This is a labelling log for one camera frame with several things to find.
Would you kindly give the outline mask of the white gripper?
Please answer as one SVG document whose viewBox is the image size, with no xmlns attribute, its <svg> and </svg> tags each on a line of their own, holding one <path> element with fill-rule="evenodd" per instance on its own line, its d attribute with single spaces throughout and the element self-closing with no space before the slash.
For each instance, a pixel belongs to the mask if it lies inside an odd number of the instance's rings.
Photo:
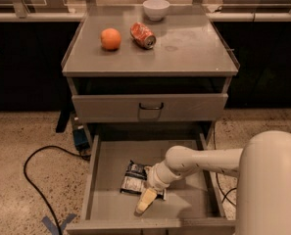
<svg viewBox="0 0 291 235">
<path fill-rule="evenodd" d="M 135 211 L 138 214 L 144 213 L 154 202 L 158 193 L 167 189 L 170 184 L 182 178 L 182 173 L 172 169 L 166 161 L 162 161 L 153 166 L 146 165 L 144 170 L 147 174 L 147 186 L 136 205 Z"/>
</svg>

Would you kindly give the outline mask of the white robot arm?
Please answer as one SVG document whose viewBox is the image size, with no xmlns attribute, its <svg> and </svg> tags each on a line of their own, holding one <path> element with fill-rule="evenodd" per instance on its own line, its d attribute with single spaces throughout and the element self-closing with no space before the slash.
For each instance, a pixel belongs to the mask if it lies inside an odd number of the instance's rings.
<svg viewBox="0 0 291 235">
<path fill-rule="evenodd" d="M 149 168 L 136 211 L 145 212 L 160 191 L 197 169 L 238 179 L 235 235 L 291 235 L 291 133 L 262 132 L 240 149 L 169 148 Z"/>
</svg>

